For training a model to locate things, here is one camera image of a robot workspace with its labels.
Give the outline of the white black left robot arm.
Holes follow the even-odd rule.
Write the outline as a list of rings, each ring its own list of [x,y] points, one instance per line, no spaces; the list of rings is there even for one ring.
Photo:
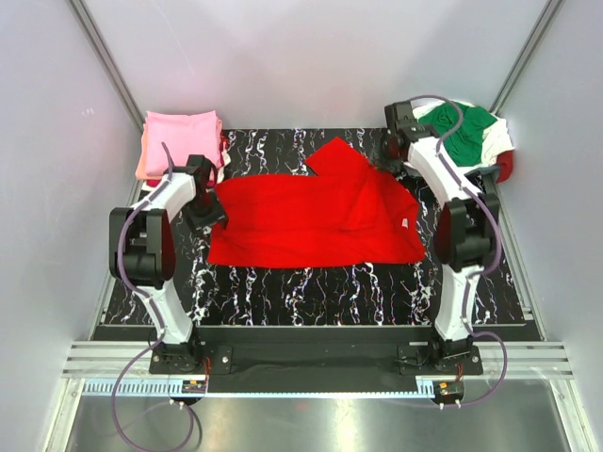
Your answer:
[[[109,271],[142,302],[153,321],[153,363],[159,370],[196,371],[203,363],[202,341],[185,312],[173,281],[176,269],[171,222],[187,218],[201,232],[228,224],[228,216],[211,187],[216,166],[191,155],[177,167],[172,160],[157,187],[129,207],[109,214]]]

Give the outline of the red t shirt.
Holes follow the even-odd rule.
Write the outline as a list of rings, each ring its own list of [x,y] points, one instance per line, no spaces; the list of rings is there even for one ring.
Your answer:
[[[217,186],[229,220],[212,229],[210,264],[303,268],[424,260],[418,202],[391,173],[340,138],[305,164],[309,175],[247,175]]]

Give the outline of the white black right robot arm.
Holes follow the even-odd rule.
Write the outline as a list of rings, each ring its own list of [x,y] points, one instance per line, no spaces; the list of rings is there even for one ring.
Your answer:
[[[454,372],[471,360],[471,311],[480,277],[496,268],[500,259],[499,201],[467,179],[428,126],[387,130],[378,162],[388,170],[410,165],[440,205],[433,249],[443,270],[441,301],[428,344],[417,353],[416,367]]]

